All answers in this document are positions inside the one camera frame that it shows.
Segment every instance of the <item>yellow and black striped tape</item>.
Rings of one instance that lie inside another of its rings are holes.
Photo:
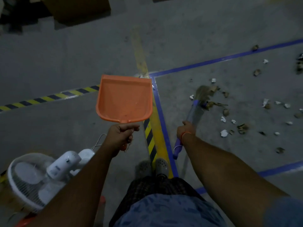
[[[147,146],[149,148],[150,160],[151,160],[151,163],[154,163],[156,161],[157,150],[156,150],[156,146],[154,144],[154,137],[153,137],[153,134],[152,134],[152,126],[151,126],[151,123],[150,123],[149,119],[145,120],[143,125],[144,125],[144,130],[145,130],[145,137],[146,137],[146,141],[147,141]]]
[[[20,101],[18,103],[6,104],[4,106],[0,106],[0,112],[9,111],[9,110],[13,110],[13,109],[21,108],[21,107],[27,107],[27,106],[31,106],[34,104],[51,102],[54,100],[75,98],[75,97],[84,95],[86,93],[99,91],[99,87],[100,87],[100,85],[94,85],[94,86],[90,86],[90,87],[86,87],[86,88],[79,88],[79,89],[75,89],[75,90],[63,91],[63,92],[60,92],[60,93],[57,93],[54,95],[43,96],[40,98]]]

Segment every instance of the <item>orange dustpan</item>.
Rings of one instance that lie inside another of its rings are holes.
[[[102,75],[96,111],[111,122],[148,119],[152,114],[152,80]]]

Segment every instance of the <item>white electric fan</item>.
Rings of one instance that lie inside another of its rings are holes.
[[[12,161],[7,170],[8,180],[24,206],[38,213],[94,154],[92,149],[79,154],[68,151],[57,160],[40,153],[26,154]]]

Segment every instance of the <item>foot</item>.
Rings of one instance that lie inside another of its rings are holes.
[[[146,176],[152,176],[152,167],[150,161],[145,160],[140,162],[136,166],[135,175],[136,175],[136,179],[144,178]]]
[[[158,158],[155,162],[155,171],[156,176],[158,175],[165,175],[166,177],[169,176],[169,169],[168,164],[164,159]]]

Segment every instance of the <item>plaid shorts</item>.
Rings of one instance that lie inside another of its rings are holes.
[[[129,211],[132,204],[155,193],[166,195],[187,195],[190,197],[197,197],[205,201],[194,188],[181,178],[168,179],[164,175],[157,177],[147,176],[145,178],[134,180],[131,183],[125,197],[109,222],[109,227],[114,226],[116,221],[118,221],[123,214]]]

